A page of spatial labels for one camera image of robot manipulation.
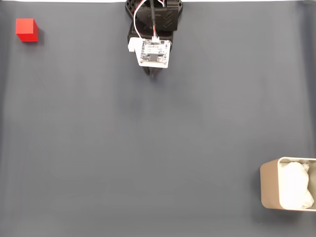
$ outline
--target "wire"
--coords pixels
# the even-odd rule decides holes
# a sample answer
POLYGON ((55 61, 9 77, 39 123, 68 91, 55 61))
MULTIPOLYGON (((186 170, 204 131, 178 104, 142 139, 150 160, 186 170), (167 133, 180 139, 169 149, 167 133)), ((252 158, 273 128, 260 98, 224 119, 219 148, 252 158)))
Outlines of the wire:
MULTIPOLYGON (((133 17, 133 19, 134 19, 134 28, 135 28, 135 31, 136 31, 136 33, 138 34, 139 38, 141 38, 141 39, 142 39, 142 37, 140 36, 140 33, 138 32, 137 27, 136 27, 136 13, 138 12, 138 10, 140 9, 140 7, 141 7, 141 6, 144 4, 144 2, 146 2, 146 1, 147 1, 147 0, 142 0, 142 1, 138 4, 138 6, 136 7, 136 9, 135 9, 135 11, 134 11, 134 17, 133 17)), ((157 0, 157 1, 162 4, 162 7, 164 7, 164 0, 157 0)), ((154 35, 154 37, 156 37, 156 36, 157 36, 157 32, 156 32, 156 26, 155 26, 155 25, 153 25, 153 30, 154 30, 153 35, 154 35)))
POLYGON ((152 23, 153 23, 153 37, 156 37, 156 14, 155 14, 155 6, 154 6, 154 0, 149 0, 150 2, 150 10, 152 15, 152 23))
POLYGON ((144 4, 144 2, 146 2, 147 0, 142 0, 141 2, 140 2, 140 4, 137 6, 137 8, 135 9, 135 12, 134 12, 134 28, 135 28, 135 31, 136 31, 136 33, 138 34, 138 36, 139 36, 139 38, 141 38, 142 39, 142 37, 140 36, 140 33, 138 32, 138 30, 137 30, 137 28, 136 28, 136 13, 137 13, 137 11, 140 9, 140 7, 144 4))
POLYGON ((162 4, 162 7, 164 7, 164 0, 157 0, 157 1, 162 4))

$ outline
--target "circuit board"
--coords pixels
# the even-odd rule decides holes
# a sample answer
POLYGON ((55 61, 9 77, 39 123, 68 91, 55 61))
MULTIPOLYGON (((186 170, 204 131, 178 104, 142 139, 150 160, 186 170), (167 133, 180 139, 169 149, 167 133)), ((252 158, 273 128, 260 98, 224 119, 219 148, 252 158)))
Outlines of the circuit board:
POLYGON ((151 39, 145 39, 142 45, 140 62, 167 64, 169 52, 170 41, 160 40, 159 42, 153 42, 151 39))

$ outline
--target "gray surface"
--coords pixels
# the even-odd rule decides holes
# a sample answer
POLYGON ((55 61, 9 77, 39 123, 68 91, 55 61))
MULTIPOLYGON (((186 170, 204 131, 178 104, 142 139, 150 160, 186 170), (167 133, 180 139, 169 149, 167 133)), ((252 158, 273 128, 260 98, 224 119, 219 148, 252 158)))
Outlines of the gray surface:
POLYGON ((301 5, 185 4, 156 82, 123 3, 1 2, 0 20, 1 237, 315 235, 260 202, 262 163, 316 156, 301 5))

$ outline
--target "black bracket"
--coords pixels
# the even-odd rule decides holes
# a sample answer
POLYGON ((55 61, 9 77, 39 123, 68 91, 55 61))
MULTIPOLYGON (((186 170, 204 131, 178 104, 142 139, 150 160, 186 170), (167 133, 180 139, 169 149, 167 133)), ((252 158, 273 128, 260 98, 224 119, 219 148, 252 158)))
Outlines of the black bracket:
MULTIPOLYGON (((133 16, 136 7, 141 0, 127 0, 125 2, 125 10, 132 19, 131 26, 127 35, 127 40, 131 37, 138 37, 135 28, 133 16)), ((181 0, 164 0, 165 7, 158 1, 154 1, 156 16, 156 32, 161 40, 169 40, 173 43, 173 32, 178 29, 178 21, 183 10, 181 0)), ((146 1, 137 11, 136 26, 140 35, 145 39, 151 39, 153 36, 153 23, 151 19, 150 2, 146 1)), ((144 68, 145 72, 151 76, 155 76, 159 69, 144 68)))

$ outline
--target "white tissue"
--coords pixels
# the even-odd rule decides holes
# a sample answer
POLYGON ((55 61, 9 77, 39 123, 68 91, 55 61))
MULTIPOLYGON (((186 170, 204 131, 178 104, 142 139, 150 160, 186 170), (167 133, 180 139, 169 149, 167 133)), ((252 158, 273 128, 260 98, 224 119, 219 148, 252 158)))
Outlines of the white tissue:
POLYGON ((279 164, 280 203, 286 209, 309 208, 314 199, 308 191, 308 164, 298 162, 279 164))

